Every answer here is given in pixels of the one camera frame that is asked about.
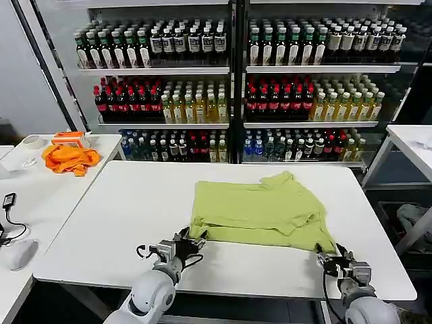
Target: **white desk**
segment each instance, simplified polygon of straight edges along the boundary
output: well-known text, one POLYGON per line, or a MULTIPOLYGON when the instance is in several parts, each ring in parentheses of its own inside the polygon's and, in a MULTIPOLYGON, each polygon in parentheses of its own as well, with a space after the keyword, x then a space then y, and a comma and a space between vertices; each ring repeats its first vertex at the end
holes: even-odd
MULTIPOLYGON (((45 167, 41 158, 45 147, 30 151, 19 144, 1 160, 6 168, 15 169, 25 161, 25 157, 36 157, 36 165, 13 172, 10 179, 0 180, 0 197, 16 192, 16 205, 10 211, 11 220, 27 224, 30 231, 26 238, 38 241, 36 255, 20 271, 10 271, 0 265, 1 323, 11 323, 14 319, 31 290, 34 282, 32 272, 37 261, 48 249, 102 168, 115 156, 122 139, 120 135, 92 137, 97 140, 93 148, 103 158, 95 167, 90 167, 83 178, 75 177, 73 173, 56 174, 45 167)), ((9 233, 11 225, 6 222, 5 216, 0 216, 0 221, 8 235, 21 231, 21 227, 14 226, 9 233)), ((4 247, 0 248, 0 258, 3 249, 4 247)))
MULTIPOLYGON (((432 126, 429 125, 388 125, 388 136, 381 145, 368 173, 362 181, 365 188, 369 180, 377 173, 385 158, 392 150, 393 144, 414 164, 425 177, 432 182, 432 151, 427 150, 417 140, 426 140, 432 136, 432 126)), ((429 209, 411 228, 411 230, 396 244, 399 255, 408 250, 432 225, 432 208, 429 209)))
MULTIPOLYGON (((378 297, 414 300, 416 291, 361 187, 348 168, 112 161, 86 193, 34 271, 63 284, 130 288, 153 266, 139 244, 171 239, 188 225, 199 180, 257 183, 291 171, 327 209, 331 235, 373 269, 378 297)), ((178 290, 234 296, 322 298, 314 252, 207 242, 204 260, 182 274, 178 290)), ((329 296, 339 298, 335 280, 329 296)))

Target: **orange towel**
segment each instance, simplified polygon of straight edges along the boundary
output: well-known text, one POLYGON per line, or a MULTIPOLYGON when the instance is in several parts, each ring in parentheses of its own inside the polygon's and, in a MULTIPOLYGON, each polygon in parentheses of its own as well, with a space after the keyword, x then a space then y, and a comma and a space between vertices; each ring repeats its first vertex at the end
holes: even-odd
POLYGON ((82 177, 88 167, 95 166, 101 156, 89 148, 72 147, 67 145, 51 145, 42 153, 45 165, 55 173, 71 172, 82 177))

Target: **juice bottle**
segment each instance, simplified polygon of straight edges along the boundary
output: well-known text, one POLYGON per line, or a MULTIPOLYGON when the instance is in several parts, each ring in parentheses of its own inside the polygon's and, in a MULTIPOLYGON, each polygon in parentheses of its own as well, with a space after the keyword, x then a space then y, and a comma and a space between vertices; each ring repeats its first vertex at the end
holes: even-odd
POLYGON ((383 98, 385 96, 384 92, 378 92, 377 97, 375 98, 375 102, 373 103, 372 108, 369 110, 369 121, 374 122, 377 120, 377 116, 382 107, 383 98))
POLYGON ((360 98, 362 97, 361 92, 354 93, 354 98, 352 99, 351 107, 346 110, 345 118, 348 122, 355 122, 357 120, 357 113, 360 109, 360 98))

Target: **computer mouse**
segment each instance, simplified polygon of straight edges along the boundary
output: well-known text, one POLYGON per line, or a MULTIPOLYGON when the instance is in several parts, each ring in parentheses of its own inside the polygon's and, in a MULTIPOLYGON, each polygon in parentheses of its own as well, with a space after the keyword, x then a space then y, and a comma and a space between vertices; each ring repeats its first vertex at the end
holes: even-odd
POLYGON ((25 267, 38 249, 38 242, 23 240, 0 248, 0 263, 12 271, 25 267))

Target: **folded cloth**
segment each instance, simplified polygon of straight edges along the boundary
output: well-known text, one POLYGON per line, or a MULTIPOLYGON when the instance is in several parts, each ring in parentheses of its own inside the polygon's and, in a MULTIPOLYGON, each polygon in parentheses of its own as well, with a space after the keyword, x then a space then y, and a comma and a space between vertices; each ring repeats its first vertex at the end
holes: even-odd
POLYGON ((335 251, 324 206, 287 171, 260 184, 198 182, 190 236, 206 230, 213 241, 335 251))

